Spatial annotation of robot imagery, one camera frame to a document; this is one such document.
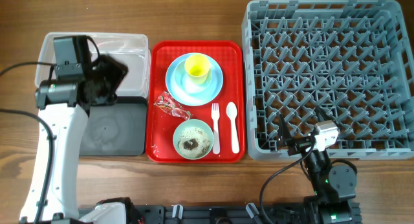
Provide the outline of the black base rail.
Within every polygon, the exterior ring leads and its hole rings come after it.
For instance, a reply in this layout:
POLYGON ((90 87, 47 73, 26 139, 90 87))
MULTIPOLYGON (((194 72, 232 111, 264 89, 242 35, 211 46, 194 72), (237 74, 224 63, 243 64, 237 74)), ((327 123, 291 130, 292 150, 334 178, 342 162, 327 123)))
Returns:
MULTIPOLYGON (((173 207, 162 205, 137 205, 135 207, 148 224, 211 224, 217 223, 219 218, 228 218, 233 224, 253 224, 245 207, 184 207, 180 220, 173 217, 173 207)), ((274 223, 313 223, 311 212, 301 203, 283 203, 267 209, 267 214, 276 214, 271 217, 274 223)))

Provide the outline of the green bowl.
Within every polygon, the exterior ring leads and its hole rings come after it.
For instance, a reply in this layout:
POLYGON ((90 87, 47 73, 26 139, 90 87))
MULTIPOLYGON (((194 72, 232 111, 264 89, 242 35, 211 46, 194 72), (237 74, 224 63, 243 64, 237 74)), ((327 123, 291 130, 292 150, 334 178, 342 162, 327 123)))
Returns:
POLYGON ((175 151, 189 160, 199 160, 207 156, 213 148, 214 140, 211 127, 197 119, 179 124, 173 134, 175 151))

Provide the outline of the red plastic tray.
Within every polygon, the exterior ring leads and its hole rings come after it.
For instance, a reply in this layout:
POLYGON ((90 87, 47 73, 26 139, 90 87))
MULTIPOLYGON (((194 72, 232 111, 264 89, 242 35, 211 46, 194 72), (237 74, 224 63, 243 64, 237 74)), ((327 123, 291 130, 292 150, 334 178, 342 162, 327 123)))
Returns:
POLYGON ((211 110, 218 104, 220 151, 210 151, 199 163, 234 163, 246 150, 243 55, 232 41, 162 41, 151 59, 146 154, 158 163, 187 163, 176 151, 179 129, 189 113, 198 127, 214 127, 211 110), (207 80, 195 85, 184 63, 192 54, 205 55, 211 65, 207 80))

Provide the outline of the black waste bin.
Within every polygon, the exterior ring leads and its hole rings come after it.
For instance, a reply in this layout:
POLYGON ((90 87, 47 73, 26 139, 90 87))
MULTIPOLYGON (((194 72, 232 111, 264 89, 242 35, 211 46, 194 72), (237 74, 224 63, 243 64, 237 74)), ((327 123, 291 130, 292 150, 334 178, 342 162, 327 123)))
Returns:
POLYGON ((80 146, 81 156, 139 156, 145 152, 147 100, 124 96, 112 106, 95 106, 80 146))

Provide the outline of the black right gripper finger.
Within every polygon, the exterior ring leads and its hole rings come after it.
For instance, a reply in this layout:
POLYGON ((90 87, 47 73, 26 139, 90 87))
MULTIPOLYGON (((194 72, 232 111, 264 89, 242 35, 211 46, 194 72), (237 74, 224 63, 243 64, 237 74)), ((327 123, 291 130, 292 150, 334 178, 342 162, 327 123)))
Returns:
POLYGON ((279 114, 279 143, 282 147, 289 146, 291 141, 291 134, 285 122, 285 117, 282 114, 279 114))
POLYGON ((336 122, 319 106, 316 106, 315 114, 318 120, 317 126, 336 127, 336 122))

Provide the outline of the rice and peanut waste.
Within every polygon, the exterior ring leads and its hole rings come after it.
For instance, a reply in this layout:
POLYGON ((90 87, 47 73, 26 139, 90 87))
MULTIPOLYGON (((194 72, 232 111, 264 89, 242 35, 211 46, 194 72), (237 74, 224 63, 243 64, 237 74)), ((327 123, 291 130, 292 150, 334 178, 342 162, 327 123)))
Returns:
POLYGON ((183 156, 196 159, 203 157, 210 148, 206 132, 198 127, 185 128, 180 134, 178 149, 183 156))

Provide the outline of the white plastic fork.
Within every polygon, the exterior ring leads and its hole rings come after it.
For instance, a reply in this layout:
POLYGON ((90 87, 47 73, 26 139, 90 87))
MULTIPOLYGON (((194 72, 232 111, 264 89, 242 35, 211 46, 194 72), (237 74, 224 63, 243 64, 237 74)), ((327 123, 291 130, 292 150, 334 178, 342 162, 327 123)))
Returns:
POLYGON ((213 120, 213 137, 214 137, 214 144, 213 144, 213 153, 218 155, 220 154, 220 140, 219 140, 219 104, 213 103, 212 110, 211 110, 211 118, 213 120))

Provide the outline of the light blue small bowl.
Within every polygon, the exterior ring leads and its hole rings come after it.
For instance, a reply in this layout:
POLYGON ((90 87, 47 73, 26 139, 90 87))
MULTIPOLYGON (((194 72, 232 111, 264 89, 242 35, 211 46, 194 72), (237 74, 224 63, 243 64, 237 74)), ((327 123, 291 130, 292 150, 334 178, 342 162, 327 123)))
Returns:
POLYGON ((184 68, 185 61, 182 60, 176 67, 174 79, 176 84, 187 94, 193 95, 200 93, 208 88, 212 81, 212 71, 208 72, 206 80, 202 84, 195 84, 191 81, 190 76, 184 68))

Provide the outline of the white plastic spoon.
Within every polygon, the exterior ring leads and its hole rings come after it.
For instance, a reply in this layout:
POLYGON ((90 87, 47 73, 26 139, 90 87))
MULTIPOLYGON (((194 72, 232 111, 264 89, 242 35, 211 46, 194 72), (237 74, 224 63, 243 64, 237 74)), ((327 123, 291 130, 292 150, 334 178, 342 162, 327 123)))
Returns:
POLYGON ((237 154, 240 152, 237 127, 235 124, 235 118, 237 117, 237 107, 233 102, 228 103, 226 107, 226 114, 230 119, 232 152, 234 154, 237 154))

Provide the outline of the grey dishwasher rack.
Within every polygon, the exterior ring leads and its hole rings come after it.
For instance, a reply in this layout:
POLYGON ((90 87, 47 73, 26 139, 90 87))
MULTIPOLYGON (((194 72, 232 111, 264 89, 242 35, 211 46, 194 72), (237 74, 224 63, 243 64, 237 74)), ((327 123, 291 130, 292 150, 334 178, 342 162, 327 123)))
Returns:
POLYGON ((413 52, 394 0, 255 0, 242 22, 248 154, 287 160, 279 117, 303 137, 322 109, 331 157, 413 156, 413 52))

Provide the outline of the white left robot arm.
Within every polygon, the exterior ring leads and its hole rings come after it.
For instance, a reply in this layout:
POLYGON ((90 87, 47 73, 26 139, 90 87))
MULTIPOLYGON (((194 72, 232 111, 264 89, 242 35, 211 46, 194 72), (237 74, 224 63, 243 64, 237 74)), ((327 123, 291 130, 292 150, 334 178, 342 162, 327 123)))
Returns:
POLYGON ((89 110, 113 105, 116 90, 128 73, 126 65, 108 55, 94 62, 65 61, 54 70, 56 77, 43 80, 35 93, 42 123, 20 223, 78 218, 75 180, 89 110))

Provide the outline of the light blue plate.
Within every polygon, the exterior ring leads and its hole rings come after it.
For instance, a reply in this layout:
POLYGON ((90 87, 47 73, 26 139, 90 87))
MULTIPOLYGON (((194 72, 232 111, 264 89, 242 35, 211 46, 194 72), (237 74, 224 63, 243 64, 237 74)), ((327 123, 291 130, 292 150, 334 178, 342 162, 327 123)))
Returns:
POLYGON ((203 84, 195 84, 185 71, 185 61, 196 52, 183 54, 176 58, 166 72, 166 88, 170 95, 186 106, 202 106, 211 102, 221 92, 224 82, 219 64, 210 56, 204 55, 210 63, 210 71, 203 84))

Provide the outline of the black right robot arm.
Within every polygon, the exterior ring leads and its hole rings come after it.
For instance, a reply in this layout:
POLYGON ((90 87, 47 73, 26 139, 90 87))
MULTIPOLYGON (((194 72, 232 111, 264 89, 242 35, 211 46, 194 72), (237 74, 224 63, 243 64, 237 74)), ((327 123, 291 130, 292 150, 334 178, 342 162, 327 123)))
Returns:
POLYGON ((300 154, 300 164, 307 172, 314 195, 303 200, 308 223, 360 223, 356 197, 357 169, 346 160, 331 160, 327 148, 336 144, 339 125, 320 107, 315 109, 317 123, 311 133, 294 138, 285 117, 279 115, 278 144, 288 148, 289 155, 300 154))

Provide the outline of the clear plastic storage box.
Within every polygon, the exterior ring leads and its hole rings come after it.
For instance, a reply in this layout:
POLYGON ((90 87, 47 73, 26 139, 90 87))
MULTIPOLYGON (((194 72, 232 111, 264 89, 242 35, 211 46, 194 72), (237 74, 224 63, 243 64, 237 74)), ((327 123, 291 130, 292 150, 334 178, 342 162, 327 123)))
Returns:
MULTIPOLYGON (((116 90, 117 96, 147 98, 151 67, 148 38, 143 34, 103 32, 50 32, 45 36, 38 61, 56 63, 53 39, 62 36, 88 35, 97 44, 100 55, 108 54, 123 63, 129 72, 116 90)), ((39 87, 49 76, 49 67, 38 65, 34 84, 39 87)))

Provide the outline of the yellow cup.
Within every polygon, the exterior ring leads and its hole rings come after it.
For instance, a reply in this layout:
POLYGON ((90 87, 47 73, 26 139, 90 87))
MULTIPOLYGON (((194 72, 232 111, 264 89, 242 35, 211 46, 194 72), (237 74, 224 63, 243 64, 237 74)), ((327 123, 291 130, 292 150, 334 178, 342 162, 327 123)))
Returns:
POLYGON ((184 68, 190 81, 200 85, 203 84, 210 71, 210 61, 207 56, 199 53, 190 55, 184 62, 184 68))

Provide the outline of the red strawberry cake wrapper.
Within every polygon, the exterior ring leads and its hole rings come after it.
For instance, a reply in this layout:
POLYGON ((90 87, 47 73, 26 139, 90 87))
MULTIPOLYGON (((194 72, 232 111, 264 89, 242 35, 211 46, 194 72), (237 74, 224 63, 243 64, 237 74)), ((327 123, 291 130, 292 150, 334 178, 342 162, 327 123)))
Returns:
POLYGON ((180 117, 184 120, 189 120, 193 117, 193 115, 188 110, 184 109, 167 91, 163 91, 157 97, 154 105, 173 117, 180 117))

